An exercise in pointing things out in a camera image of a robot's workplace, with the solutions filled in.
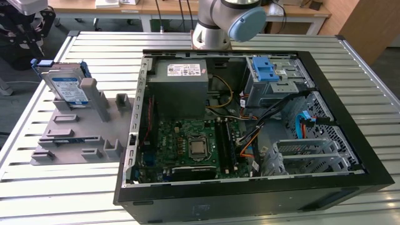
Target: white box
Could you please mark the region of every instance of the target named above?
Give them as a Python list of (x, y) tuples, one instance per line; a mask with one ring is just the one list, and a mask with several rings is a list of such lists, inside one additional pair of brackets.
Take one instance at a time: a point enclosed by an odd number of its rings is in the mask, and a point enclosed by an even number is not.
[(121, 4), (136, 5), (140, 0), (120, 0)]

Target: power supply label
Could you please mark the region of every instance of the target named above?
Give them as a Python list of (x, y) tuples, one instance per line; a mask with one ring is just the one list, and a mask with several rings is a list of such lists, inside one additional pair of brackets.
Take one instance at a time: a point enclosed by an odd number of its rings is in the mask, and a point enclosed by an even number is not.
[(74, 77), (54, 77), (52, 78), (53, 86), (58, 94), (62, 96), (65, 102), (72, 105), (85, 105), (88, 98), (82, 89), (80, 89), (80, 82)]
[(200, 64), (169, 64), (168, 76), (201, 76)]

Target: motherboard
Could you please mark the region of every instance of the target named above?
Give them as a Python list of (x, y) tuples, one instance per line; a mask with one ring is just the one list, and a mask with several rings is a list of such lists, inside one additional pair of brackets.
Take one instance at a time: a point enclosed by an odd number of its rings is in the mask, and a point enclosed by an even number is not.
[(246, 161), (236, 157), (238, 124), (230, 120), (158, 122), (157, 150), (145, 152), (152, 182), (248, 177)]

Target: yellow wire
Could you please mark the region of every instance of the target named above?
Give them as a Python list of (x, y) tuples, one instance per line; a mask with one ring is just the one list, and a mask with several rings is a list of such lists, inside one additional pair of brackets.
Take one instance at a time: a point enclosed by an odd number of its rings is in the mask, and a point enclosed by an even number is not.
[(229, 97), (229, 100), (226, 101), (226, 103), (224, 103), (221, 105), (209, 105), (209, 106), (206, 106), (206, 108), (221, 108), (230, 103), (230, 101), (233, 99), (233, 91), (232, 91), (230, 86), (228, 85), (228, 83), (224, 81), (224, 79), (220, 76), (217, 76), (217, 75), (212, 75), (212, 76), (217, 77), (220, 79), (220, 81), (222, 81), (222, 83), (226, 85), (226, 87), (229, 89), (230, 97)]

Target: wooden table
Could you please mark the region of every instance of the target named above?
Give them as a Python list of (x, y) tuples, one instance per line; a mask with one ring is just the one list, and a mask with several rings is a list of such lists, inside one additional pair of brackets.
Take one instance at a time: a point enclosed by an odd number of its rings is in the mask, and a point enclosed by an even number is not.
[[(121, 4), (118, 8), (94, 8), (94, 0), (48, 0), (54, 8), (57, 18), (112, 18), (141, 19), (142, 31), (150, 32), (150, 20), (158, 19), (154, 0), (140, 0), (137, 5)], [(177, 0), (158, 0), (162, 19), (181, 19), (180, 5)], [(189, 20), (189, 9), (185, 1), (181, 1), (184, 19)], [(198, 1), (189, 0), (193, 19), (197, 19)], [(306, 34), (317, 35), (322, 23), (330, 12), (322, 6), (318, 11), (297, 6), (284, 6), (286, 22), (310, 23)], [(281, 22), (282, 16), (268, 16), (268, 22)]]
[[(198, 12), (198, 0), (189, 0), (189, 6), (193, 14), (193, 18), (197, 19), (197, 12)], [(181, 19), (180, 15), (180, 5), (178, 0), (158, 0), (158, 6), (161, 11), (161, 18), (162, 19)], [(181, 1), (182, 6), (182, 14), (184, 19), (189, 20), (189, 9), (186, 1)], [(320, 10), (316, 11), (309, 9), (308, 7), (300, 8), (298, 6), (284, 6), (286, 11), (286, 22), (298, 22), (298, 23), (310, 23), (309, 29), (306, 31), (308, 35), (317, 35), (320, 28), (324, 24), (326, 18), (330, 17), (330, 12), (326, 10), (324, 6), (321, 6)], [(265, 12), (268, 12), (269, 7), (264, 6)], [(150, 26), (150, 19), (158, 18), (158, 12), (156, 7), (156, 2), (153, 0), (144, 0), (142, 7), (141, 7), (141, 14), (142, 14), (142, 29), (149, 30)], [(282, 16), (266, 16), (266, 22), (281, 22)]]

